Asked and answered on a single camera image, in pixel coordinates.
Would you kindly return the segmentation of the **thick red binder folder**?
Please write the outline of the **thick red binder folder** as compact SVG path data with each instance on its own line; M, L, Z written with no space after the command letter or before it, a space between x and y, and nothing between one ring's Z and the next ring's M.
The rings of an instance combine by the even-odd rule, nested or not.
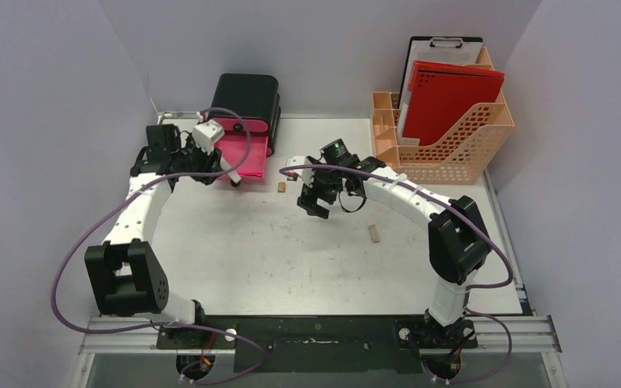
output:
M414 61L400 99L400 145L436 143L473 105L495 102L504 80L496 70Z

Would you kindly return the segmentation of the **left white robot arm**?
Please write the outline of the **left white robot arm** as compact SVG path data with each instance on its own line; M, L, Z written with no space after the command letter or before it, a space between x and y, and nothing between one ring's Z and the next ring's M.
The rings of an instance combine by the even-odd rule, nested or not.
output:
M103 242L84 254L101 314L178 322L176 334L189 348L207 341L209 326L202 305L171 291L150 242L178 182L177 174L192 173L194 180L209 185L216 173L229 169L215 146L223 135L223 127L213 120L187 133L174 124L146 127L147 144L130 170L127 197L131 203L120 211Z

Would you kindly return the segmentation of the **black pink drawer unit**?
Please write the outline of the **black pink drawer unit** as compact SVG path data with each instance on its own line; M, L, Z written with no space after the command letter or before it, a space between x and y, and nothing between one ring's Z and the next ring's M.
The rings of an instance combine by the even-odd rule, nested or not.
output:
M281 118L278 80L268 74L222 74L211 105L233 112L209 114L225 130L216 144L222 157L232 165L245 157L237 168L242 181L264 182L266 162L274 153Z

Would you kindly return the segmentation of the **orange plastic file organizer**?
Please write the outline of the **orange plastic file organizer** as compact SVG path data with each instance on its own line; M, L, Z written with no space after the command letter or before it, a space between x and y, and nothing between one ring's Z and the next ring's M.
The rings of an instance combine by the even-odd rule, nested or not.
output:
M372 93L371 142L374 156L419 184L474 184L501 148L515 123L500 93L493 103L473 105L434 144L397 141L397 92Z

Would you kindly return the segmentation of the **black clipboard with paper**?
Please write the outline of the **black clipboard with paper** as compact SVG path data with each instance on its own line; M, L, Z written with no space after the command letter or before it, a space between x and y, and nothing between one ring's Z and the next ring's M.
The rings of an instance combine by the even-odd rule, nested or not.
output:
M398 107L405 101L408 80L414 61L441 62L453 65L474 64L484 39L477 36L412 36L408 42Z

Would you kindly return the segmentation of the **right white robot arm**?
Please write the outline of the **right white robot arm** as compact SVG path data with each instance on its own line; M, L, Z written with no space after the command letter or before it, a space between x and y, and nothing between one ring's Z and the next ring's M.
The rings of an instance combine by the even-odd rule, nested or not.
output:
M384 161L359 158L340 139L324 146L319 158L294 156L286 175L302 181L297 199L312 217L326 219L341 193L372 200L406 217L427 233L429 263L437 275L434 295L425 311L423 340L435 348L460 348L474 339L466 319L469 286L491 248L477 204L468 196L451 199L424 190Z

